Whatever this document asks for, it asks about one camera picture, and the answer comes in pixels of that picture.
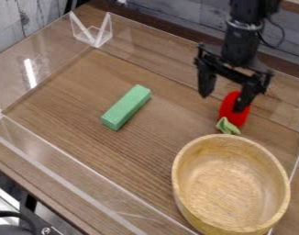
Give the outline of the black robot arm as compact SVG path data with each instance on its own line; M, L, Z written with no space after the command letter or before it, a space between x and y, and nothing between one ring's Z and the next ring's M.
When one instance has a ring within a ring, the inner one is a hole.
M232 103L232 112L243 112L256 95L264 94L273 71L259 61L264 21L271 20L281 0L229 0L229 17L223 44L219 48L200 43L195 65L197 88L203 98L212 94L220 75L241 85Z

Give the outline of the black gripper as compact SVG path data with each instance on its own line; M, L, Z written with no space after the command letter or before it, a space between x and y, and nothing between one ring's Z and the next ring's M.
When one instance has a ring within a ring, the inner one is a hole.
M269 68L259 61L233 61L221 55L221 48L212 44L197 46L195 65L199 70L199 93L203 98L212 94L216 85L216 77L220 75L243 86L236 97L232 111L240 113L251 105L257 94L261 94L275 75Z

